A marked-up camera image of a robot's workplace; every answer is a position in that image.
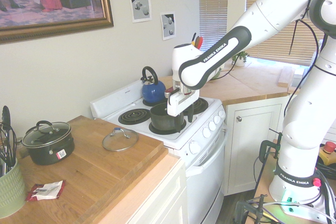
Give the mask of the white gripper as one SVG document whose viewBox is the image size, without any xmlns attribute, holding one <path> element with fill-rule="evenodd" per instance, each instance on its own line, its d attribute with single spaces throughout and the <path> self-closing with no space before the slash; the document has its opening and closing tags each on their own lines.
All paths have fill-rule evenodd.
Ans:
<svg viewBox="0 0 336 224">
<path fill-rule="evenodd" d="M 199 98 L 199 90 L 192 90 L 190 94 L 185 95 L 183 92 L 173 94 L 172 89 L 166 90 L 167 113 L 175 117 L 175 129 L 180 132 L 184 124 L 183 111 L 187 109 L 188 122 L 192 123 L 194 115 L 194 102 Z"/>
</svg>

